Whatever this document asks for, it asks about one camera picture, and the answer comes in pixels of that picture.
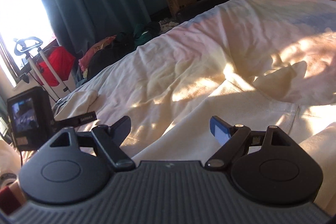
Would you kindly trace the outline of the pastel pink bed duvet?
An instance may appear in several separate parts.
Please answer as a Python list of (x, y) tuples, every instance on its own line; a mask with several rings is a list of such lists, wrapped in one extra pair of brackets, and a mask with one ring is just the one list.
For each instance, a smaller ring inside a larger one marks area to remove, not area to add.
[(151, 40), (78, 91), (186, 106), (225, 80), (270, 99), (335, 104), (335, 0), (232, 0)]

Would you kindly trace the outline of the red bag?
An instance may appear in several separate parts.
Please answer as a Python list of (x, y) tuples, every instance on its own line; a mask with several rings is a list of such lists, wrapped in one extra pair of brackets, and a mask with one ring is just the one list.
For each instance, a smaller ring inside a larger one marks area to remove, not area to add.
[[(60, 79), (62, 81), (67, 81), (72, 71), (75, 57), (62, 46), (53, 47), (51, 53), (48, 53), (46, 57)], [(42, 58), (38, 59), (36, 66), (41, 70), (41, 74), (49, 86), (58, 86), (59, 82)]]

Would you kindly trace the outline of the black window frame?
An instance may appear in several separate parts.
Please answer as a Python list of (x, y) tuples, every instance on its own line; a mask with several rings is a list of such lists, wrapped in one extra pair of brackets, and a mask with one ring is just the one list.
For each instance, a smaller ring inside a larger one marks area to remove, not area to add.
[(10, 75), (13, 77), (16, 83), (18, 83), (21, 80), (22, 74), (28, 73), (31, 69), (28, 63), (26, 63), (22, 68), (19, 68), (17, 66), (14, 58), (12, 57), (11, 53), (7, 49), (5, 45), (5, 41), (3, 40), (2, 37), (1, 37), (1, 56), (3, 58), (3, 61), (5, 62), (5, 65)]

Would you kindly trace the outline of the pile of colourful clothes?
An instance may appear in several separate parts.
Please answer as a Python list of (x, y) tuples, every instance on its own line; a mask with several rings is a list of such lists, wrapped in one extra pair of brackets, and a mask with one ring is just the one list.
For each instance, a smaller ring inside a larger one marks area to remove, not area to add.
[(104, 68), (116, 63), (126, 55), (143, 46), (151, 39), (176, 27), (178, 23), (169, 19), (148, 24), (138, 24), (131, 33), (120, 32), (94, 44), (79, 60), (76, 86), (80, 87), (93, 79)]

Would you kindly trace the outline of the cream sweatpants with black stripe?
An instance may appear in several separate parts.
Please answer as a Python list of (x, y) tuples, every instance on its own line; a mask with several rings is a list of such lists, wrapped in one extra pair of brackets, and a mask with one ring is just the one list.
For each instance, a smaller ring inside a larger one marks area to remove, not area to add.
[(57, 120), (94, 111), (97, 120), (81, 128), (111, 125), (131, 118), (131, 132), (122, 149), (135, 162), (142, 160), (206, 161), (219, 149), (210, 132), (210, 118), (243, 124), (264, 131), (275, 125), (300, 145), (323, 171), (323, 183), (315, 203), (335, 213), (335, 104), (309, 106), (268, 98), (241, 79), (225, 80), (212, 93), (182, 106), (150, 103), (118, 104), (94, 90), (78, 91), (53, 107)]

